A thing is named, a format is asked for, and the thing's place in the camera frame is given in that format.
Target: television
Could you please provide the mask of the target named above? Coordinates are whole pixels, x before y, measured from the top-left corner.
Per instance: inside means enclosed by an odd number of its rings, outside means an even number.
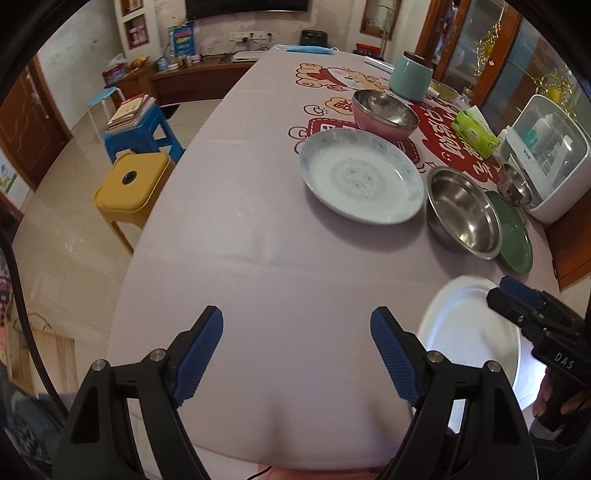
[[[306,12],[310,0],[186,0],[187,19],[239,12]]]

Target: wooden crate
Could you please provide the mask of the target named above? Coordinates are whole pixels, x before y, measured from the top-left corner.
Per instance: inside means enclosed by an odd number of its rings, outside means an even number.
[[[20,325],[7,322],[5,330],[10,381],[35,397],[46,394]],[[76,393],[78,375],[74,340],[57,335],[51,329],[45,331],[33,329],[33,335],[41,359],[57,392],[60,395]]]

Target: wall shelf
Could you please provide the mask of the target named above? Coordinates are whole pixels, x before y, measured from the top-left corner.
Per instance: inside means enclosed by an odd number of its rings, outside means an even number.
[[[114,0],[115,16],[125,58],[139,56],[158,60],[162,45],[158,35],[154,0]]]
[[[401,3],[402,0],[367,0],[359,32],[372,37],[383,38],[385,23],[390,12],[391,20],[389,22],[388,39],[392,40]]]

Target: gold decoration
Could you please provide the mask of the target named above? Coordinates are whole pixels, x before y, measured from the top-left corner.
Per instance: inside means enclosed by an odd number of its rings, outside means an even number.
[[[574,122],[577,122],[577,115],[574,112],[573,87],[569,79],[570,71],[566,65],[566,70],[562,72],[559,72],[558,69],[554,69],[553,72],[547,73],[539,79],[536,79],[519,65],[516,65],[510,60],[509,62],[525,73],[535,83],[536,93],[544,95],[547,99],[552,100],[556,105],[561,107],[561,109],[564,110]]]
[[[476,70],[474,71],[474,80],[478,80],[480,75],[482,75],[488,59],[491,57],[492,50],[495,48],[495,43],[499,38],[500,30],[501,19],[499,18],[499,20],[497,20],[492,26],[492,29],[476,44]]]

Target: small metal bowl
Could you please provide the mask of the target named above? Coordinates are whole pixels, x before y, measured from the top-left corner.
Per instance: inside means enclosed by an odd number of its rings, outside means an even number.
[[[508,163],[501,166],[496,188],[514,207],[522,208],[531,203],[530,187],[520,173]]]
[[[445,83],[438,82],[437,80],[431,80],[431,88],[439,93],[439,98],[449,103],[454,103],[460,94],[457,93],[453,88]]]
[[[387,93],[359,90],[353,95],[352,110],[361,130],[389,142],[407,139],[418,127],[417,114]]]
[[[484,190],[465,175],[437,167],[427,177],[427,222],[451,250],[491,260],[501,251],[499,217]]]

